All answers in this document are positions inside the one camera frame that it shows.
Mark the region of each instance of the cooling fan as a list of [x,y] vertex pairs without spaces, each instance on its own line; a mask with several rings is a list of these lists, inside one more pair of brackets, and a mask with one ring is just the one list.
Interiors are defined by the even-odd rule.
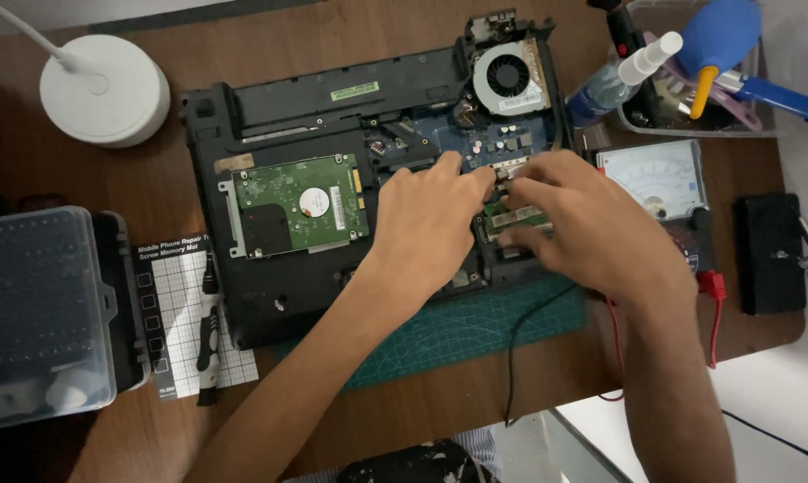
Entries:
[[473,89],[491,114],[517,116],[550,108],[535,39],[482,52],[474,63]]

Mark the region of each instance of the person's left hand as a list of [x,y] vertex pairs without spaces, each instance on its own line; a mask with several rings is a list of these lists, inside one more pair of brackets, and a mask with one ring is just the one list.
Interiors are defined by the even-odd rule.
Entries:
[[494,182],[491,168],[461,175],[452,151],[431,169],[398,170],[380,190],[374,245],[354,282],[391,291],[389,303],[415,314],[461,268],[474,243],[470,223]]

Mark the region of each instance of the spray bottle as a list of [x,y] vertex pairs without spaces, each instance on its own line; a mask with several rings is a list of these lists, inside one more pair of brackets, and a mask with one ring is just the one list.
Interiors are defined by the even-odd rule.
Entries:
[[684,41],[680,34],[668,32],[627,59],[601,67],[566,102],[574,127],[592,126],[604,114],[624,104],[636,94],[645,79],[681,50],[682,45]]

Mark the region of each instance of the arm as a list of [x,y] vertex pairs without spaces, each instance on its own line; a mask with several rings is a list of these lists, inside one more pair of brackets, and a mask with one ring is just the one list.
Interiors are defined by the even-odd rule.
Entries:
[[537,157],[510,185],[506,206],[534,204],[556,228],[547,238],[514,227],[499,242],[531,249],[548,269],[630,314],[625,410],[647,477],[733,482],[732,447],[698,337],[696,280],[666,231],[570,151]]
[[281,475],[353,371],[452,279],[473,247],[470,221],[495,175],[460,170],[461,156],[446,153],[431,170],[402,169],[387,182],[374,244],[351,282],[202,450],[185,483]]

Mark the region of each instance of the hand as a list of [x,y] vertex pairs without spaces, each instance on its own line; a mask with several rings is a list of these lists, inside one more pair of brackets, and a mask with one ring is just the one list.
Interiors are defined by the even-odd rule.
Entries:
[[473,216],[494,182],[490,168],[461,175],[456,152],[425,171],[398,170],[380,190],[374,245],[354,281],[387,287],[390,302],[415,314],[461,268],[474,243]]
[[653,298],[695,306],[696,280],[666,230],[573,152],[538,155],[509,184],[503,203],[537,206],[555,233],[548,238],[532,227],[512,227],[499,237],[501,245],[527,247],[547,269],[632,308]]

